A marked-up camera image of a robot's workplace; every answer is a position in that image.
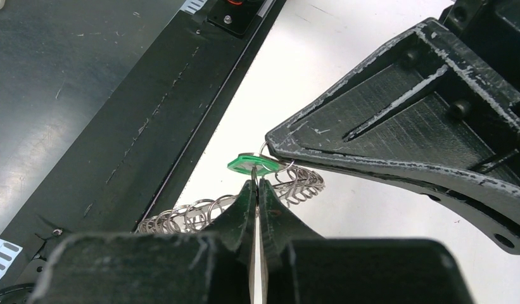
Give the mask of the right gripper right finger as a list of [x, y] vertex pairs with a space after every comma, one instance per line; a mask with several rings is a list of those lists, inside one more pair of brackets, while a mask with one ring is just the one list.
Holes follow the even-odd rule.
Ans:
[[324, 238], [260, 180], [266, 303], [472, 303], [450, 252], [428, 239]]

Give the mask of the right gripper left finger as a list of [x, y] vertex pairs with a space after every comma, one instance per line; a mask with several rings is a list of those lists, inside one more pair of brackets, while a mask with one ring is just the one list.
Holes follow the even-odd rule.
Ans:
[[257, 185], [196, 234], [83, 233], [52, 252], [30, 303], [248, 303]]

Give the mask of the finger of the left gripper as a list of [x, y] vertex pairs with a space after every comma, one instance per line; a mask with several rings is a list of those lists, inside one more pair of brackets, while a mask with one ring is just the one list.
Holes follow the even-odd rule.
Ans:
[[315, 156], [306, 167], [352, 175], [428, 197], [475, 226], [498, 247], [520, 255], [520, 187], [468, 170], [417, 162]]

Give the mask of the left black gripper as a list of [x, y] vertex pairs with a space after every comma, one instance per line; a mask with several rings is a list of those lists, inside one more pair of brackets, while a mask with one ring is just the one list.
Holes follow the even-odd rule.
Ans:
[[439, 21], [384, 43], [270, 130], [271, 151], [437, 165], [520, 187], [520, 1], [455, 1]]

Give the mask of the green plastic key tag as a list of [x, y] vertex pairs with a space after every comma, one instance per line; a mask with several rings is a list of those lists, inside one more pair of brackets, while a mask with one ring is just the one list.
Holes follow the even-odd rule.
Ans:
[[267, 175], [282, 171], [285, 165], [258, 153], [241, 153], [227, 164], [227, 168], [245, 175], [251, 175], [253, 171], [257, 175]]

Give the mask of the silver key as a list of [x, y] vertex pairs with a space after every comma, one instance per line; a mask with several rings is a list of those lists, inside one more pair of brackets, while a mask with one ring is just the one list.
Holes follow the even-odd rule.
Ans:
[[256, 166], [253, 166], [252, 169], [251, 169], [251, 180], [255, 184], [258, 184], [258, 177], [257, 177], [257, 168], [256, 168]]

